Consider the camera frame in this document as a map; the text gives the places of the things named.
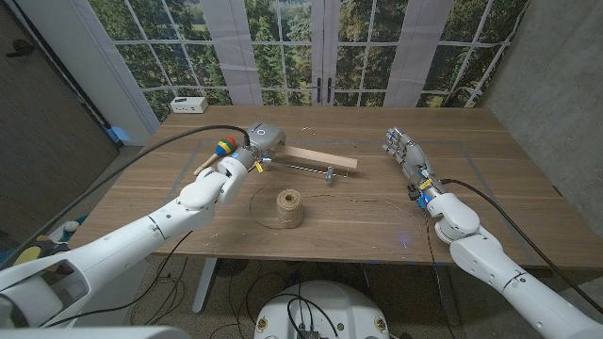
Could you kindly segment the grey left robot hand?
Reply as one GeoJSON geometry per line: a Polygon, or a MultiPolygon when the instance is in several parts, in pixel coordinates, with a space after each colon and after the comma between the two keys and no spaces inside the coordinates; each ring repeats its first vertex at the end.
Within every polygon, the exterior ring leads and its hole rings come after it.
{"type": "Polygon", "coordinates": [[[249,145],[245,146],[247,151],[257,159],[261,160],[269,155],[274,148],[285,144],[285,133],[278,127],[264,122],[254,122],[247,130],[249,145]]]}

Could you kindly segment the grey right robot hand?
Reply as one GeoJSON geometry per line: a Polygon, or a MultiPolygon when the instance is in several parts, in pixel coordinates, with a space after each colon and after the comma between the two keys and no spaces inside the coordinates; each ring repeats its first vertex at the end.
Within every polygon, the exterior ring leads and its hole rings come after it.
{"type": "Polygon", "coordinates": [[[402,173],[418,191],[432,197],[446,193],[444,185],[432,169],[429,157],[419,143],[401,129],[394,127],[387,131],[383,149],[396,159],[402,173]]]}

